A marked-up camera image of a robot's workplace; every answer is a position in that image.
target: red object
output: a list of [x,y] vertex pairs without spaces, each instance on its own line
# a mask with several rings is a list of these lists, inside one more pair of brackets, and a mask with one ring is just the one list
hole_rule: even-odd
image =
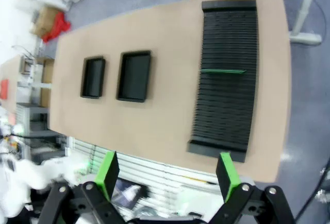
[[8,96],[8,79],[1,81],[0,99],[7,99]]
[[52,40],[60,35],[62,31],[68,31],[71,27],[70,22],[66,22],[64,19],[64,13],[58,12],[55,16],[55,21],[53,24],[52,31],[45,34],[44,37],[42,37],[42,40],[44,43],[48,42],[49,40]]

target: concrete floor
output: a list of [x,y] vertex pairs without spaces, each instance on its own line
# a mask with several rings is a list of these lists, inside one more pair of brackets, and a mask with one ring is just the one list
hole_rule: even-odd
[[[120,13],[176,1],[179,0],[82,0],[73,5],[67,18],[76,29]],[[289,28],[301,1],[285,0]],[[330,84],[326,80],[330,75],[330,34],[326,30],[330,9],[326,5],[328,0],[316,1],[324,10],[326,20],[314,2],[303,30],[319,33],[326,39],[317,47],[292,44],[291,120],[276,181],[283,188],[294,215],[316,186],[320,170],[330,155]],[[48,44],[44,54],[54,57],[56,43]],[[325,205],[314,202],[300,223],[325,223],[327,217]]]

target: white wall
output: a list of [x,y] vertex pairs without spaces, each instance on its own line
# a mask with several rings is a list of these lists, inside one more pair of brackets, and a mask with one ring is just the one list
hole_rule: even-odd
[[19,47],[11,48],[13,45],[35,51],[37,37],[30,30],[37,6],[29,0],[0,0],[0,64],[24,52]]

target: green strip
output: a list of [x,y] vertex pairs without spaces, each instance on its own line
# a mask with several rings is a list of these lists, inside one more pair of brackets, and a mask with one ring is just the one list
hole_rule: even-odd
[[213,70],[210,68],[203,68],[203,73],[231,73],[231,74],[243,74],[246,70]]
[[109,171],[109,167],[111,165],[111,162],[113,160],[114,157],[114,151],[110,151],[107,152],[107,154],[105,155],[103,162],[97,172],[96,178],[94,180],[94,182],[96,183],[96,185],[99,187],[99,189],[102,191],[103,195],[105,196],[105,198],[110,202],[111,200],[111,196],[108,195],[107,189],[105,187],[104,181],[105,181],[105,177]]
[[226,167],[226,171],[230,180],[230,186],[228,189],[228,193],[225,199],[225,202],[228,201],[229,197],[233,193],[233,190],[241,183],[241,180],[239,179],[238,173],[235,169],[235,166],[233,164],[232,158],[230,157],[230,153],[222,152],[220,153],[220,156],[222,158],[223,164]]

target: black rack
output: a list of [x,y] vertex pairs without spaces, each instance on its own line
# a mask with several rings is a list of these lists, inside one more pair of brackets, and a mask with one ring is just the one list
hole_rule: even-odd
[[188,151],[244,162],[254,107],[258,57],[255,0],[202,2],[199,92]]

